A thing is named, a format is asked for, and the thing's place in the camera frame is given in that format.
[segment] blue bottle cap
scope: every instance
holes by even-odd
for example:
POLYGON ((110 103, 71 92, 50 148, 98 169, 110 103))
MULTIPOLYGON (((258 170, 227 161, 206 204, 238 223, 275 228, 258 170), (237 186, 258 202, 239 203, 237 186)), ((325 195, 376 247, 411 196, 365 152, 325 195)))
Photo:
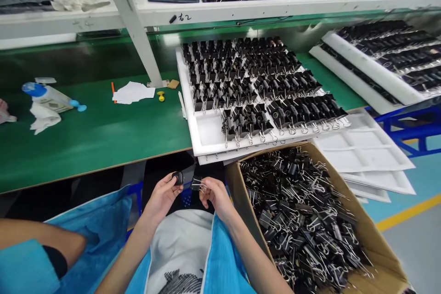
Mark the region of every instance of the blue bottle cap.
POLYGON ((22 91, 30 96, 39 97, 47 92, 47 88, 37 83, 26 83, 22 86, 22 91))

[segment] blue cloth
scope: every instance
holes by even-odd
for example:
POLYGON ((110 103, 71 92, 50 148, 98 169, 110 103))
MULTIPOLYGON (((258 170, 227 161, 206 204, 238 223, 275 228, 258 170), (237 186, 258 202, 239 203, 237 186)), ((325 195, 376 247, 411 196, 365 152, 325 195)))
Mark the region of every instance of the blue cloth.
MULTIPOLYGON (((245 267, 225 224, 215 214, 211 248, 205 270, 204 294, 255 293, 247 280, 245 267)), ((126 294, 143 293, 152 257, 150 250, 136 270, 126 294)))
POLYGON ((37 240, 0 250, 0 293, 54 293, 60 287, 57 274, 37 240))
MULTIPOLYGON (((43 247, 35 240, 0 251, 0 293, 93 293, 125 243, 131 208, 128 187, 92 200, 47 223, 84 235, 80 260, 58 280, 43 247)), ((138 266, 126 293, 144 293, 151 252, 138 266)), ((255 293, 225 224, 215 215, 204 282, 205 294, 255 293)))
POLYGON ((128 188, 47 221, 87 238, 85 252, 61 280, 35 240, 0 251, 0 293, 93 293, 125 244, 132 204, 128 188))

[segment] forearm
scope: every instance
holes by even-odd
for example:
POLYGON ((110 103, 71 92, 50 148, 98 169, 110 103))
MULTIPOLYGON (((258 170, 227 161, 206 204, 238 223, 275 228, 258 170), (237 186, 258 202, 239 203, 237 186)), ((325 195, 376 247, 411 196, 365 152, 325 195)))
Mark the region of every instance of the forearm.
POLYGON ((113 267, 98 287, 97 293, 124 293, 144 258, 157 226, 137 227, 133 229, 129 240, 113 267))
POLYGON ((245 264, 248 277, 258 294, 292 293, 293 291, 271 263, 236 212, 226 226, 245 264))

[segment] white paper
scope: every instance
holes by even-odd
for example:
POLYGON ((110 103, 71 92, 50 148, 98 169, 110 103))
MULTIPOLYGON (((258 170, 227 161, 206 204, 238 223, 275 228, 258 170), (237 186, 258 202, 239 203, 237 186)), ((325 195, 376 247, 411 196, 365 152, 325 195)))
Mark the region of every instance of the white paper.
POLYGON ((32 102, 31 113, 35 116, 35 122, 31 124, 34 135, 43 132, 49 126, 54 126, 61 121, 60 114, 52 109, 46 108, 37 102, 32 102))
POLYGON ((131 104, 142 99, 150 99, 155 96, 154 87, 146 87, 144 84, 129 82, 126 86, 121 87, 113 95, 112 100, 117 103, 131 104))

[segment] white cloth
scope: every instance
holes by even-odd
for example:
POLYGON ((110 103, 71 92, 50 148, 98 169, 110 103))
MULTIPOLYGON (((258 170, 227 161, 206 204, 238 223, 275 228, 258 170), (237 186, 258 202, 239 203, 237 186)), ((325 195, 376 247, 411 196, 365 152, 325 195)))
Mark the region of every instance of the white cloth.
POLYGON ((186 209, 167 216, 150 246, 147 294, 200 293, 211 246, 213 215, 186 209))
POLYGON ((53 126, 61 121, 59 113, 46 108, 37 102, 32 102, 30 111, 32 115, 35 116, 35 122, 31 124, 31 130, 35 130, 34 135, 43 132, 49 126, 53 126))

